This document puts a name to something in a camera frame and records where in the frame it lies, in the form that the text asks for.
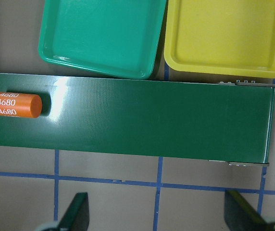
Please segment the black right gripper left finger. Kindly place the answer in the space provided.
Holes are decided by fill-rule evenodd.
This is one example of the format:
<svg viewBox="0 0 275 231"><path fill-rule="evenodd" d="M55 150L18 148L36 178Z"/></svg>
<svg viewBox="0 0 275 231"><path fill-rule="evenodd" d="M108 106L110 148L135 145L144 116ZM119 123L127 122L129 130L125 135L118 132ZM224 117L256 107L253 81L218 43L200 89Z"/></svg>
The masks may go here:
<svg viewBox="0 0 275 231"><path fill-rule="evenodd" d="M87 231L89 227L88 193L76 193L56 231Z"/></svg>

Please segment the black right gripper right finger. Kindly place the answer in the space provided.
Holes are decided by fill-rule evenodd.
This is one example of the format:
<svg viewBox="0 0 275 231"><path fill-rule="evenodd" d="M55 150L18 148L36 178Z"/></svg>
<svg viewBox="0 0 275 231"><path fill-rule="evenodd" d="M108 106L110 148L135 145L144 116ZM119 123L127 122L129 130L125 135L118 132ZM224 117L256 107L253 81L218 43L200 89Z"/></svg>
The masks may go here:
<svg viewBox="0 0 275 231"><path fill-rule="evenodd" d="M224 220L230 231L275 231L237 191L226 190Z"/></svg>

